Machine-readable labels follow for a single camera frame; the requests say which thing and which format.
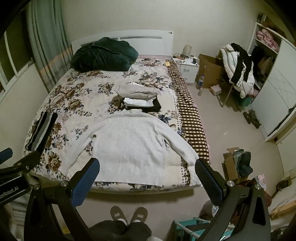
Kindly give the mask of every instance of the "nightstand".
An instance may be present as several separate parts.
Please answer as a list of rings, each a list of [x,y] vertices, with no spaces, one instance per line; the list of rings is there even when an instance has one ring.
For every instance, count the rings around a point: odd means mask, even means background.
[[[172,60],[178,66],[178,69],[180,70],[182,78],[185,80],[185,82],[190,85],[195,84],[195,77],[200,68],[198,63],[193,64],[192,59],[189,59],[189,58],[181,60],[181,59],[172,57]]]

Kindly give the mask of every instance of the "headboard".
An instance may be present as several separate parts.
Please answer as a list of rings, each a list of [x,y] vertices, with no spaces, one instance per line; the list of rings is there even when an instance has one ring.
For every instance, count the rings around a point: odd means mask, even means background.
[[[149,29],[113,31],[84,37],[72,42],[73,54],[83,45],[95,42],[103,37],[127,41],[130,46],[138,51],[139,55],[172,55],[174,33]]]

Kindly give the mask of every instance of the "dark green blanket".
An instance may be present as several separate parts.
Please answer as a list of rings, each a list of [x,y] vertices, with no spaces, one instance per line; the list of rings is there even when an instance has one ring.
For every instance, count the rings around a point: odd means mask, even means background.
[[[104,37],[78,49],[71,65],[80,72],[128,71],[138,55],[138,52],[128,42]]]

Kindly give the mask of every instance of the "white sweater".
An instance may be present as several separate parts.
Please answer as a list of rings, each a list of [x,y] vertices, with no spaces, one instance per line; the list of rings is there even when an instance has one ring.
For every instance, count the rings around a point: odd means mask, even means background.
[[[187,162],[190,185],[201,184],[194,170],[196,152],[155,116],[138,110],[109,115],[79,137],[66,163],[72,166],[90,141],[92,157],[100,162],[96,181],[162,186],[166,145],[170,145]]]

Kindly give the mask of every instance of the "screw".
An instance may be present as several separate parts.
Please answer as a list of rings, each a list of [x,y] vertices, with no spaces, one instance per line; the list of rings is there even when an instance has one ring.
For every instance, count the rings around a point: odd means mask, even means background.
[[[61,182],[60,182],[60,185],[61,185],[62,187],[65,187],[65,186],[68,185],[68,181],[66,181],[66,180],[61,181]]]
[[[227,182],[227,185],[230,186],[230,187],[233,187],[234,186],[234,182],[233,181],[228,181]]]
[[[255,188],[257,188],[258,190],[261,189],[261,186],[259,184],[255,184]]]
[[[35,184],[33,188],[34,190],[38,190],[40,188],[40,184]]]

